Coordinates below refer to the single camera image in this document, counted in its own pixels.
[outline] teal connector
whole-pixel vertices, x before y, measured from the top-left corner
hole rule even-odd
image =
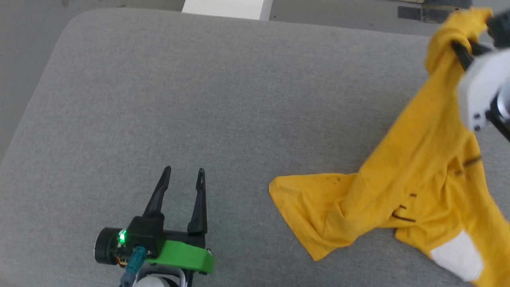
[[[144,247],[138,246],[131,254],[125,267],[125,273],[120,279],[120,287],[132,287],[136,280],[136,274],[142,267],[147,254]]]

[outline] yellow cloth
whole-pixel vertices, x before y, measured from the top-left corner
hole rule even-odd
[[[275,205],[314,260],[376,227],[397,228],[397,239],[429,257],[465,232],[483,264],[465,281],[510,286],[510,228],[489,195],[476,138],[459,117],[456,86],[464,71],[450,46],[470,49],[468,39],[478,40],[490,16],[485,9],[456,12],[436,32],[428,81],[357,174],[270,183]]]

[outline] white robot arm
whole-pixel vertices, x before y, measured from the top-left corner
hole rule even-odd
[[[492,50],[470,42],[468,50],[453,43],[461,65],[466,70],[457,87],[457,100],[462,123],[470,131],[481,130],[487,121],[510,141],[510,11],[488,20],[489,34],[494,39]]]

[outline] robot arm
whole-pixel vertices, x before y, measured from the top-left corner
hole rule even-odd
[[[471,42],[473,56],[453,43],[466,74],[459,82],[458,107],[463,124],[470,131],[481,130],[487,121],[510,141],[510,10],[488,20],[491,50]]]
[[[198,171],[195,206],[186,231],[163,229],[161,206],[170,173],[170,166],[165,167],[142,216],[134,217],[126,229],[106,227],[96,239],[96,261],[125,269],[120,287],[191,287],[195,272],[213,272],[214,258],[205,239],[205,171]]]

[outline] gray cushion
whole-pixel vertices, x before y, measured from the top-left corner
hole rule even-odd
[[[428,39],[106,9],[65,29],[0,166],[0,277],[117,286],[105,226],[141,214],[167,164],[163,213],[185,230],[206,170],[215,273],[194,286],[464,286],[393,231],[313,262],[273,205],[279,175],[355,172],[426,80]],[[481,132],[508,216],[510,146]]]

